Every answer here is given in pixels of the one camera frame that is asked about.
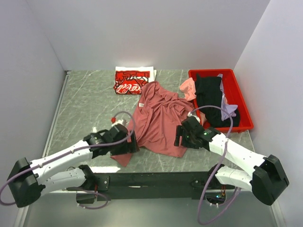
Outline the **dusty rose t-shirt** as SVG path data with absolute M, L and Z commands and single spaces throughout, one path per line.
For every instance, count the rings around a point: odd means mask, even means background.
M 164 89 L 159 82 L 142 87 L 142 94 L 127 129 L 135 129 L 138 147 L 172 157 L 183 157 L 186 148 L 174 145 L 176 127 L 194 109 L 191 102 Z

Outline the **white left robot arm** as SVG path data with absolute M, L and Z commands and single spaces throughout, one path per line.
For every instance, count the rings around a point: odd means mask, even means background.
M 12 204 L 19 208 L 26 207 L 45 194 L 63 188 L 95 189 L 98 181 L 88 165 L 72 170 L 68 168 L 107 153 L 115 156 L 138 150 L 135 132 L 117 123 L 109 130 L 92 132 L 53 155 L 32 161 L 21 158 L 14 164 L 7 179 L 14 198 Z

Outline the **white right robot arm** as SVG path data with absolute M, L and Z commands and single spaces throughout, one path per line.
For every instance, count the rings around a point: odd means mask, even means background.
M 272 205 L 289 186 L 283 166 L 276 156 L 257 154 L 230 140 L 215 128 L 204 129 L 193 116 L 176 127 L 174 145 L 204 148 L 238 166 L 238 169 L 234 169 L 216 164 L 209 170 L 208 179 L 199 180 L 194 186 L 218 189 L 221 185 L 231 185 L 252 192 L 266 205 Z

